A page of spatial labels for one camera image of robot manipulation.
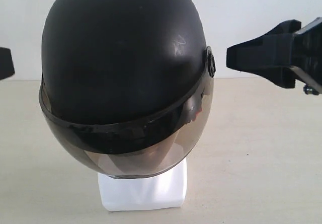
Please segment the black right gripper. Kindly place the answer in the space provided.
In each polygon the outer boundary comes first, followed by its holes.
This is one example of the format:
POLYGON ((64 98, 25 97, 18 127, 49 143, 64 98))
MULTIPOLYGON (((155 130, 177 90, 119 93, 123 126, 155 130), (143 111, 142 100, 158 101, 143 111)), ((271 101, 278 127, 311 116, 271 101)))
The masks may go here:
POLYGON ((286 20, 261 37, 229 47, 226 66, 263 77, 281 88, 294 88, 296 78, 305 83, 306 95, 320 95, 321 17, 303 28, 299 20, 286 20))

